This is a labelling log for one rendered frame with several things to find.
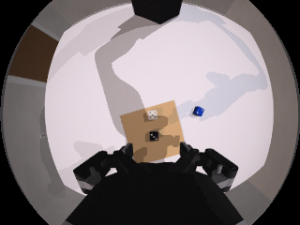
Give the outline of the dark blue die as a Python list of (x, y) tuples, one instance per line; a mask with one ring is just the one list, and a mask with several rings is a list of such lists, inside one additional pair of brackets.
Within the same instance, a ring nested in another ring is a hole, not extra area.
[(204, 109), (203, 108), (201, 108), (201, 107), (199, 107), (199, 106), (197, 106), (197, 107), (195, 107), (195, 109), (194, 109), (194, 114), (196, 114), (196, 115), (198, 115), (198, 116), (203, 116), (203, 111), (204, 111)]

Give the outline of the black die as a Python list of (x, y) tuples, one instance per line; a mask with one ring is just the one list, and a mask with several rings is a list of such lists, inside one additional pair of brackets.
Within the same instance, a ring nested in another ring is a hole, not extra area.
[(158, 141), (158, 131), (150, 131), (150, 141)]

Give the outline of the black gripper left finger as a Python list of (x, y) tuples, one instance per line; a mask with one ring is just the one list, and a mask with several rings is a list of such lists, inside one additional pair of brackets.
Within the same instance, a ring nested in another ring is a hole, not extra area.
[(88, 194), (111, 168), (116, 168), (118, 172), (123, 170), (125, 173), (145, 172), (144, 166), (137, 163), (132, 157), (132, 143), (127, 143), (120, 150), (113, 151), (113, 154), (108, 154), (107, 151), (99, 151), (94, 154), (73, 170), (82, 192)]

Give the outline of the tan flat mat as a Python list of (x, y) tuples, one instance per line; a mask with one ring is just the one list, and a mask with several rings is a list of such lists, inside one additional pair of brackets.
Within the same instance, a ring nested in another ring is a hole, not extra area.
[[(149, 120), (148, 111), (157, 111), (157, 120)], [(120, 117), (137, 163), (179, 155), (184, 136), (174, 100)], [(150, 142), (150, 131), (158, 131), (157, 142)]]

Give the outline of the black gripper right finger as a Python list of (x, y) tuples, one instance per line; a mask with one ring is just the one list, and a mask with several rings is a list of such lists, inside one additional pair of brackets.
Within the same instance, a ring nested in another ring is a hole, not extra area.
[(189, 169), (196, 171), (197, 166), (202, 166), (223, 192), (229, 191), (238, 166), (212, 148), (200, 152), (199, 149), (190, 147), (191, 145), (180, 142), (180, 158), (167, 168), (167, 172), (187, 173)]

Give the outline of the grey die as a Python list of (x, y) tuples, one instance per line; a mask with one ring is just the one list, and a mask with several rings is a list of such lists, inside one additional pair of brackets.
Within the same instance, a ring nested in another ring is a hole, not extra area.
[(157, 111), (148, 111), (148, 119), (158, 119)]

